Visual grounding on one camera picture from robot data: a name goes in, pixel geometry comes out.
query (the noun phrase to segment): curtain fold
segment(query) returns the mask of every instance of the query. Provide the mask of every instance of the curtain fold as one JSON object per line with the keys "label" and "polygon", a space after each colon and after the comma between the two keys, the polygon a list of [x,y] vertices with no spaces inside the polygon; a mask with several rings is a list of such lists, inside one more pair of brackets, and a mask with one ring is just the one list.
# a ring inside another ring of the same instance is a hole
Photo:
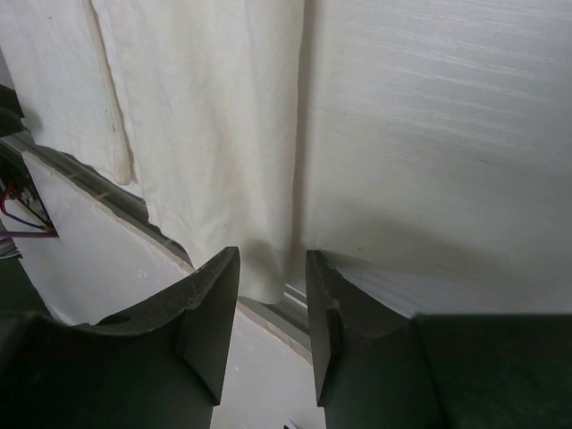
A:
{"label": "curtain fold", "polygon": [[94,0],[149,218],[195,266],[240,246],[240,294],[281,299],[301,0]]}
{"label": "curtain fold", "polygon": [[0,45],[35,142],[130,184],[129,143],[89,0],[0,1]]}

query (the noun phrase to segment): white curtain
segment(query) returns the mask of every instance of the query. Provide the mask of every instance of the white curtain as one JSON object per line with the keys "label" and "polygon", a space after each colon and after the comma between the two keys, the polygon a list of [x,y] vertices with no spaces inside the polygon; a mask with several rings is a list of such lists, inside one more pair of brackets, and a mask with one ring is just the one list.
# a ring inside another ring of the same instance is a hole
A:
{"label": "white curtain", "polygon": [[122,147],[195,266],[240,246],[241,294],[320,248],[407,315],[572,309],[569,0],[0,5],[37,143],[124,183]]}

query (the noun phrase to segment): blue wire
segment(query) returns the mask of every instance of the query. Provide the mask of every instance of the blue wire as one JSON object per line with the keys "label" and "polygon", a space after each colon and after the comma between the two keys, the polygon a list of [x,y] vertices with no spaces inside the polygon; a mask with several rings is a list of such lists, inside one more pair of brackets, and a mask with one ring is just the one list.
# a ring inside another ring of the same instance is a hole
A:
{"label": "blue wire", "polygon": [[14,221],[17,221],[17,222],[19,222],[19,223],[23,223],[24,225],[31,226],[32,228],[38,228],[39,230],[42,230],[42,231],[44,230],[44,227],[43,227],[43,226],[36,225],[36,224],[34,224],[34,223],[24,221],[23,219],[19,218],[18,216],[14,216],[13,214],[6,213],[6,216],[8,216],[9,218],[13,219]]}

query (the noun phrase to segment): dark gray bracket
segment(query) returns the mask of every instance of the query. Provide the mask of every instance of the dark gray bracket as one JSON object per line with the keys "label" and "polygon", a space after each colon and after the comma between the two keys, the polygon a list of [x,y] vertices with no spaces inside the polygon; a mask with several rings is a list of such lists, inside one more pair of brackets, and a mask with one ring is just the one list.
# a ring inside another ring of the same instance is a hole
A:
{"label": "dark gray bracket", "polygon": [[239,251],[226,248],[95,326],[0,315],[0,426],[208,428],[239,271]]}
{"label": "dark gray bracket", "polygon": [[572,427],[572,317],[408,320],[307,254],[318,405],[334,428]]}
{"label": "dark gray bracket", "polygon": [[24,131],[20,119],[24,117],[16,92],[0,85],[0,137]]}

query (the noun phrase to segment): white wall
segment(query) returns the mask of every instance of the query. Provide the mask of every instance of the white wall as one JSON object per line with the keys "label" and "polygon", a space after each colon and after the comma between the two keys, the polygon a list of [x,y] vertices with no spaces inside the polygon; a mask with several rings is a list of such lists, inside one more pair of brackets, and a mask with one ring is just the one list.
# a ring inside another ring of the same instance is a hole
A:
{"label": "white wall", "polygon": [[309,3],[306,247],[405,314],[572,311],[572,3]]}

